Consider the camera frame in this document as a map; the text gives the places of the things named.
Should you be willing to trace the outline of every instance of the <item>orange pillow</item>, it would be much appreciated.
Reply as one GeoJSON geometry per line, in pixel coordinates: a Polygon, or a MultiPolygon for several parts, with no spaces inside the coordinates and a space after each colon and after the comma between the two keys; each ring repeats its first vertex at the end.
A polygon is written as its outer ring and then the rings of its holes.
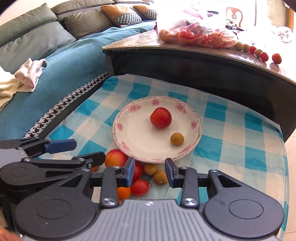
{"type": "Polygon", "coordinates": [[[154,9],[152,9],[150,5],[148,4],[135,5],[133,8],[136,9],[141,14],[143,14],[148,19],[156,20],[157,12],[154,9]]]}
{"type": "Polygon", "coordinates": [[[141,23],[141,17],[130,7],[124,5],[106,5],[101,6],[101,10],[114,22],[118,27],[126,27],[141,23]]]}

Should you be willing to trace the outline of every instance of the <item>tablecloth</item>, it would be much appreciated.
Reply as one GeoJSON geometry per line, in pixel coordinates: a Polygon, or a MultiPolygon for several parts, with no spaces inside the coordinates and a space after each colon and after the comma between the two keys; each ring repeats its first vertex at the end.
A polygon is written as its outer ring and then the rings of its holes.
{"type": "MultiPolygon", "coordinates": [[[[192,167],[200,173],[219,169],[275,198],[285,211],[285,220],[278,234],[283,239],[288,215],[289,177],[280,126],[230,100],[148,77],[113,76],[48,135],[52,140],[74,138],[77,148],[65,153],[44,154],[41,158],[70,159],[117,148],[112,136],[115,116],[130,102],[146,96],[177,98],[188,103],[200,116],[201,140],[191,153],[175,162],[177,166],[192,167]]],[[[158,186],[147,176],[144,178],[150,181],[151,189],[142,198],[180,198],[180,188],[158,186]]],[[[205,189],[201,188],[200,196],[201,201],[207,200],[205,189]]]]}

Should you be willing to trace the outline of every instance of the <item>white plate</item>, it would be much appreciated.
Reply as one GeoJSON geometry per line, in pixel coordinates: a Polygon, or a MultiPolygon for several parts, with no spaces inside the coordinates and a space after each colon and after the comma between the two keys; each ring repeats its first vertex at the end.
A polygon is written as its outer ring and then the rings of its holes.
{"type": "Polygon", "coordinates": [[[146,163],[163,163],[166,158],[177,160],[198,144],[202,125],[198,114],[188,104],[167,96],[148,96],[129,103],[115,117],[113,137],[127,156],[146,163]],[[158,108],[166,108],[172,115],[169,127],[158,129],[150,122],[150,115],[158,108]],[[174,146],[170,136],[179,132],[184,143],[174,146]]]}

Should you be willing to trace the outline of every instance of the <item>plate rim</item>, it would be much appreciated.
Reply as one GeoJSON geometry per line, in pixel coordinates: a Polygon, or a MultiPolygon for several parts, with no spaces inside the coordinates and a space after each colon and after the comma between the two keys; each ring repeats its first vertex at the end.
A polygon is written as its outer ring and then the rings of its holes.
{"type": "Polygon", "coordinates": [[[132,102],[130,102],[130,103],[128,103],[126,106],[124,106],[124,107],[123,107],[123,108],[117,113],[117,115],[115,116],[114,121],[113,121],[113,124],[112,124],[112,136],[113,136],[113,140],[114,140],[115,144],[116,144],[117,147],[120,149],[120,151],[122,151],[122,152],[123,152],[125,155],[127,155],[128,157],[133,157],[133,158],[135,158],[136,161],[143,162],[143,163],[161,164],[161,163],[164,163],[164,162],[165,162],[165,160],[163,160],[163,161],[147,161],[147,160],[143,160],[143,159],[141,159],[141,158],[135,157],[135,156],[133,156],[133,155],[130,155],[130,153],[127,153],[127,151],[124,150],[124,149],[120,146],[120,144],[118,143],[118,141],[117,141],[116,138],[115,138],[115,133],[114,133],[114,129],[115,129],[115,120],[118,118],[118,116],[120,116],[120,114],[123,112],[123,110],[126,110],[127,106],[129,106],[130,104],[132,104],[132,103],[134,103],[134,102],[136,102],[136,101],[140,101],[140,100],[142,100],[142,99],[145,99],[145,98],[147,98],[147,97],[150,97],[150,98],[153,98],[153,97],[154,97],[154,98],[156,98],[156,97],[170,98],[170,99],[173,99],[173,100],[175,100],[175,101],[177,101],[177,102],[182,102],[182,103],[184,103],[185,105],[187,105],[189,108],[191,108],[191,109],[196,113],[197,118],[198,118],[198,120],[199,120],[199,122],[200,122],[200,136],[197,138],[197,140],[195,141],[195,143],[193,144],[192,147],[190,147],[186,152],[182,153],[181,155],[172,158],[172,160],[173,160],[173,161],[176,161],[176,160],[178,160],[178,159],[180,159],[180,158],[186,156],[187,154],[189,154],[192,150],[194,150],[194,148],[195,148],[195,147],[197,146],[197,144],[200,142],[200,139],[201,139],[201,136],[202,136],[202,121],[201,121],[200,116],[198,115],[198,113],[197,113],[197,112],[195,111],[195,109],[192,108],[188,103],[186,103],[186,102],[184,102],[184,101],[182,101],[182,100],[179,100],[179,99],[177,99],[177,98],[170,97],[170,96],[158,96],[158,95],[155,95],[155,96],[146,96],[146,97],[142,97],[142,98],[139,98],[139,99],[133,100],[132,102]]]}

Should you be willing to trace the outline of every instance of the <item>white towel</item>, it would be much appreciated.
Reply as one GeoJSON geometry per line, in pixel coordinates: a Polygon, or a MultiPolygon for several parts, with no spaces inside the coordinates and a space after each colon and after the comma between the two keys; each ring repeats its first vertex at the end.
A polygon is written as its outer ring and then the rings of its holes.
{"type": "Polygon", "coordinates": [[[46,66],[47,62],[45,59],[32,61],[31,58],[29,58],[24,64],[22,64],[19,70],[15,72],[15,77],[30,90],[26,91],[26,89],[24,89],[24,91],[20,92],[33,92],[38,83],[38,79],[42,74],[41,67],[46,66]]]}
{"type": "Polygon", "coordinates": [[[42,73],[41,67],[46,66],[45,59],[32,61],[29,58],[14,75],[0,66],[0,111],[16,92],[33,92],[42,73]]]}

